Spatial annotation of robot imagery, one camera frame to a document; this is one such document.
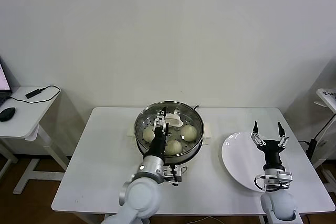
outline table leg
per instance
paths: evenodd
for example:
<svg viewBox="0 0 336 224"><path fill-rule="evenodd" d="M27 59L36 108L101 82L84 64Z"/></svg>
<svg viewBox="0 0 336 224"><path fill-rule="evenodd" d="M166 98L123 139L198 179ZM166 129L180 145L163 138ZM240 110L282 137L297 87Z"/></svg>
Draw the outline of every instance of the table leg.
<svg viewBox="0 0 336 224"><path fill-rule="evenodd" d="M313 167L316 169L326 161L334 153L335 147L336 142L333 140L327 140L324 144L318 144L311 158Z"/></svg>
<svg viewBox="0 0 336 224"><path fill-rule="evenodd" d="M48 133L42 128L41 125L38 126L38 135L43 140L43 148L54 158L54 160L64 169L68 168L70 160L67 156L60 150L60 148L52 142Z"/></svg>
<svg viewBox="0 0 336 224"><path fill-rule="evenodd" d="M18 159L4 146L0 143L0 153L12 163L16 164Z"/></svg>
<svg viewBox="0 0 336 224"><path fill-rule="evenodd" d="M11 163L16 164L18 159L4 146L0 143L0 153L8 159L4 167L0 170L0 179L4 176Z"/></svg>
<svg viewBox="0 0 336 224"><path fill-rule="evenodd" d="M39 159L32 159L13 190L13 194L21 194L30 179L61 181L64 173L38 172L35 169Z"/></svg>
<svg viewBox="0 0 336 224"><path fill-rule="evenodd" d="M88 224L100 224L102 222L100 215L84 214L80 212L73 213L73 214Z"/></svg>
<svg viewBox="0 0 336 224"><path fill-rule="evenodd" d="M265 219L263 215L258 215L260 224L265 224Z"/></svg>
<svg viewBox="0 0 336 224"><path fill-rule="evenodd" d="M322 174L328 181L328 183L324 184L327 192L336 194L336 179L332 173L329 170L322 170Z"/></svg>

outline black cable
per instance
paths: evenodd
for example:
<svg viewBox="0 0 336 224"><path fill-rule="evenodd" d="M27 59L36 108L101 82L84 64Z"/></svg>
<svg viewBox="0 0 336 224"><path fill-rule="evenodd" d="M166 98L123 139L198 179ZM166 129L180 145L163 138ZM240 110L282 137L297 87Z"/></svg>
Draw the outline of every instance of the black cable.
<svg viewBox="0 0 336 224"><path fill-rule="evenodd" d="M307 217L307 220L308 220L308 224L310 224L310 219L309 219L308 215L306 215L306 217Z"/></svg>
<svg viewBox="0 0 336 224"><path fill-rule="evenodd" d="M177 182L177 177L176 177L176 171L175 171L175 165L171 165L170 166L171 170L172 170L172 174L174 177L175 182Z"/></svg>
<svg viewBox="0 0 336 224"><path fill-rule="evenodd" d="M308 141L299 140L299 142L303 142L303 143L306 143L306 144L310 145L310 143Z"/></svg>
<svg viewBox="0 0 336 224"><path fill-rule="evenodd" d="M184 167L182 167L181 169L184 169L184 168L185 168L185 171L182 172L182 174L184 174L184 173L188 170L188 167L187 167L187 166L184 166Z"/></svg>
<svg viewBox="0 0 336 224"><path fill-rule="evenodd" d="M263 191L263 189L257 184L257 178L254 178L254 184L256 185L256 187Z"/></svg>
<svg viewBox="0 0 336 224"><path fill-rule="evenodd" d="M273 191L278 191L280 189L282 189L282 183L280 183L280 186L278 186L276 189L274 189L274 190L267 189L266 191L271 193Z"/></svg>
<svg viewBox="0 0 336 224"><path fill-rule="evenodd" d="M258 184L257 184L257 178L254 178L254 184L256 185L256 187L258 187L260 190L264 190L264 189L262 189ZM271 193L271 192L273 192L273 191L278 191L278 190L280 190L282 188L282 183L280 183L280 186L279 187L277 187L276 189L274 189L274 190L271 190L271 189L267 189L266 191L267 192L269 192L269 193Z"/></svg>
<svg viewBox="0 0 336 224"><path fill-rule="evenodd" d="M325 126L323 126L323 128L319 131L319 133L316 134L316 136L314 137L314 140L316 140L316 138L318 137L318 135L324 130L325 127L327 127L327 125L331 122L331 120L336 116L336 114L334 114L329 121L325 124Z"/></svg>
<svg viewBox="0 0 336 224"><path fill-rule="evenodd" d="M17 99L17 98L15 98L15 97L7 97L7 99L13 99L13 100L18 101L18 102L25 102L25 103L29 103L29 104L41 103L41 102L48 102L48 101L52 100L55 96L57 96L57 95L61 92L61 89L60 89L59 87L55 86L55 85L49 85L49 86L47 86L47 87L45 87L45 88L40 89L40 91L43 91L43 90L45 90L45 89L47 89L47 88L49 88L49 87L54 87L54 88L58 89L58 91L57 91L56 94L54 94L51 98L49 98L49 99L47 99L47 100L36 101L36 102L28 102L28 101L25 101L25 100Z"/></svg>

